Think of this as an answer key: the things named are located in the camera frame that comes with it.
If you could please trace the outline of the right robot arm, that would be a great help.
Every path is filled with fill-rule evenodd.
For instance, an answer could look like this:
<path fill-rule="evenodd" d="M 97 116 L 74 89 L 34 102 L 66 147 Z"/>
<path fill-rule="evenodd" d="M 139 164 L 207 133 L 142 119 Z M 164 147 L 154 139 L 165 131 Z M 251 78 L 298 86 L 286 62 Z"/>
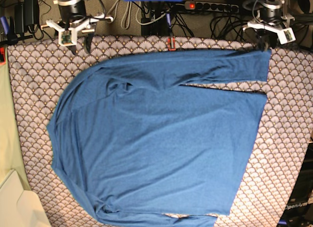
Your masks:
<path fill-rule="evenodd" d="M 97 15 L 88 15 L 85 6 L 86 0 L 53 0 L 58 5 L 60 20 L 55 22 L 52 19 L 46 20 L 41 25 L 41 30 L 52 28 L 58 38 L 58 44 L 66 47 L 73 54 L 76 53 L 78 35 L 82 33 L 84 37 L 83 48 L 86 53 L 90 53 L 91 44 L 95 35 L 96 25 L 100 21 L 113 22 L 113 17 L 109 15 L 102 0 L 98 0 L 102 12 Z"/>

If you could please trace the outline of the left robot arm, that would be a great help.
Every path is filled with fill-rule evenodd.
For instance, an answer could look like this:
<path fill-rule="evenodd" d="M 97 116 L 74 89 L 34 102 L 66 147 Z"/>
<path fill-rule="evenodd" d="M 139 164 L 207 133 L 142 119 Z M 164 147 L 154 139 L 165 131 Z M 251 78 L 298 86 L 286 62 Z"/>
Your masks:
<path fill-rule="evenodd" d="M 127 4 L 122 23 L 131 20 L 132 6 L 135 5 L 141 16 L 134 18 L 141 26 L 142 34 L 167 32 L 169 51 L 177 49 L 174 26 L 180 26 L 184 33 L 194 36 L 184 23 L 183 14 L 211 14 L 209 29 L 213 39 L 225 39 L 234 32 L 243 40 L 244 31 L 251 28 L 260 40 L 269 36 L 273 45 L 295 41 L 289 27 L 293 16 L 283 11 L 285 0 L 226 0 L 220 4 L 193 0 L 116 0 L 106 14 L 115 14 L 121 1 Z"/>

